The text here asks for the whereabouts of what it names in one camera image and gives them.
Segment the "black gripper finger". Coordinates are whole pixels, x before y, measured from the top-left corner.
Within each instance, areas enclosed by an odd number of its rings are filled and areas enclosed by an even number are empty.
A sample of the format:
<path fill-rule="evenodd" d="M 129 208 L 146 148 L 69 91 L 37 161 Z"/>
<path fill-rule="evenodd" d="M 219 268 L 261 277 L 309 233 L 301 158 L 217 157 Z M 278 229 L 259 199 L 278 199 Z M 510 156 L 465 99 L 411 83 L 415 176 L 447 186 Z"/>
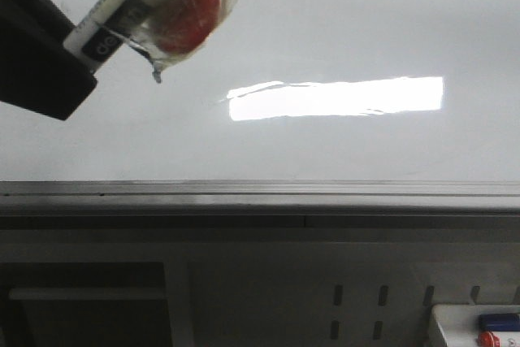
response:
<path fill-rule="evenodd" d="M 51 0 L 1 0 L 1 102 L 66 120 L 96 78 L 63 48 L 72 22 Z"/>

